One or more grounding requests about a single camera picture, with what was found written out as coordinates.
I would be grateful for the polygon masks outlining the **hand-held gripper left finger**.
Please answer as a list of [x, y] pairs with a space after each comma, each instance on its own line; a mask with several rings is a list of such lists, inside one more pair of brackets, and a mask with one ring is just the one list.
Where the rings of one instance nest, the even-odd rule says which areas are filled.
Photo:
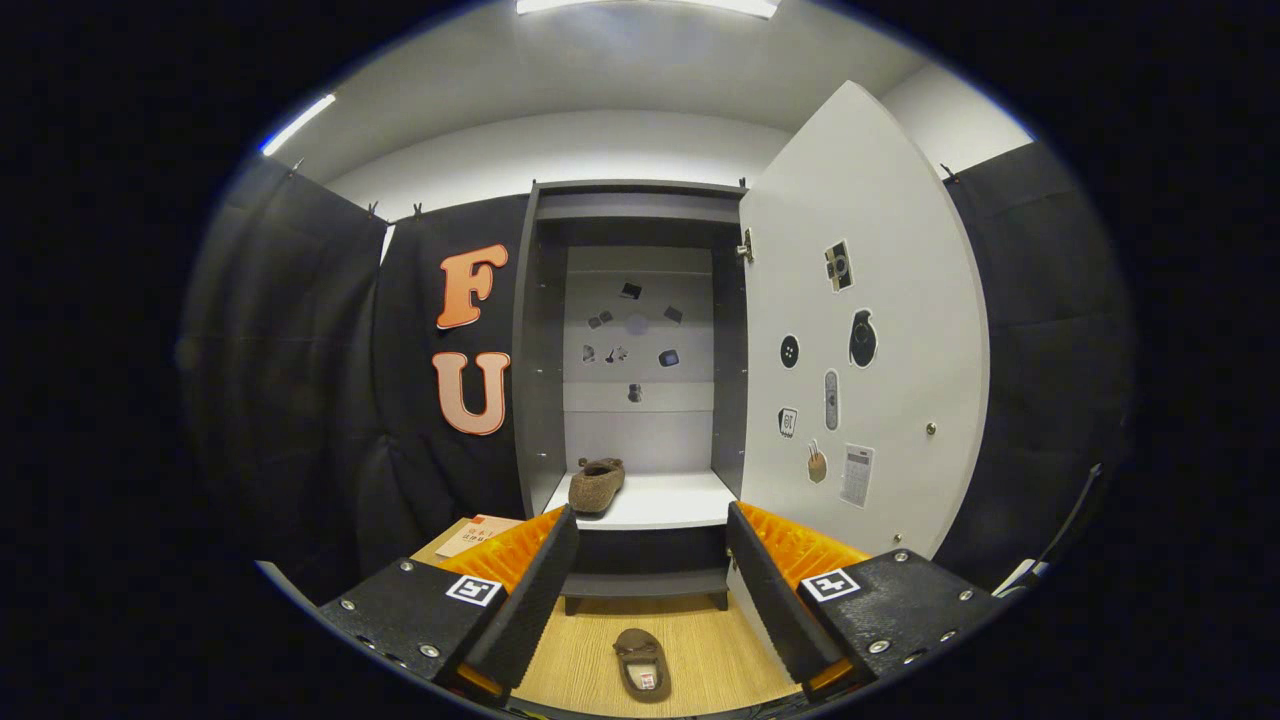
[[438, 565], [398, 559], [319, 607], [369, 652], [472, 701], [506, 701], [529, 669], [579, 550], [567, 505]]

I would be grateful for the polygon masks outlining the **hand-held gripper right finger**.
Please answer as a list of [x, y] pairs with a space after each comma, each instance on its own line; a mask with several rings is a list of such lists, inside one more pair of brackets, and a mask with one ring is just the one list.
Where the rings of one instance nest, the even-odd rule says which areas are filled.
[[809, 700], [910, 671], [1004, 607], [913, 550], [869, 555], [741, 501], [728, 506], [726, 537], [764, 633]]

